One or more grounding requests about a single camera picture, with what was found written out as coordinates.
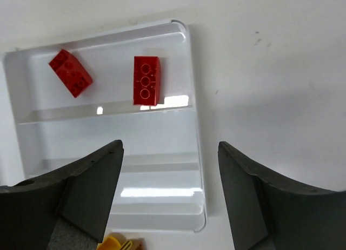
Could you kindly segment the red lego brick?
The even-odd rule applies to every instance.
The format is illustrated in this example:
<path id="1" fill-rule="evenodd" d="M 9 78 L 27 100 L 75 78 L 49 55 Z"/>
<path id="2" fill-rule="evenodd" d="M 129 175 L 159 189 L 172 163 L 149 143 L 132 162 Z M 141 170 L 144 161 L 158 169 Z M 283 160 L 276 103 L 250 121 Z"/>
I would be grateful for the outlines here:
<path id="1" fill-rule="evenodd" d="M 133 104 L 157 106 L 161 91 L 161 64 L 155 56 L 134 57 Z"/>
<path id="2" fill-rule="evenodd" d="M 79 60 L 62 49 L 50 62 L 50 67 L 74 98 L 77 98 L 93 80 Z"/>

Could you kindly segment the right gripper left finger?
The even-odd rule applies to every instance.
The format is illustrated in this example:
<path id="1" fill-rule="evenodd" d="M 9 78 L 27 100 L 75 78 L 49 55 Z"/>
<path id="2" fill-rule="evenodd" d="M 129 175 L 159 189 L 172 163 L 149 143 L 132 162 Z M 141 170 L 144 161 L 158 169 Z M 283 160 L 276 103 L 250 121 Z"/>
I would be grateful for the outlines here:
<path id="1" fill-rule="evenodd" d="M 124 156 L 114 140 L 63 167 L 1 187 L 1 249 L 96 249 Z"/>

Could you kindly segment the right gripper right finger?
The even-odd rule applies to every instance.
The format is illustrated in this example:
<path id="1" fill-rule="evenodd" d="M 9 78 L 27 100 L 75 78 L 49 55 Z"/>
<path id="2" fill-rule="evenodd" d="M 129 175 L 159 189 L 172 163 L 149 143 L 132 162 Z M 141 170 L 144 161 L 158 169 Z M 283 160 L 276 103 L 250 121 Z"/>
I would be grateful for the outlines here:
<path id="1" fill-rule="evenodd" d="M 288 178 L 225 141 L 218 165 L 235 249 L 345 249 L 345 192 Z"/>

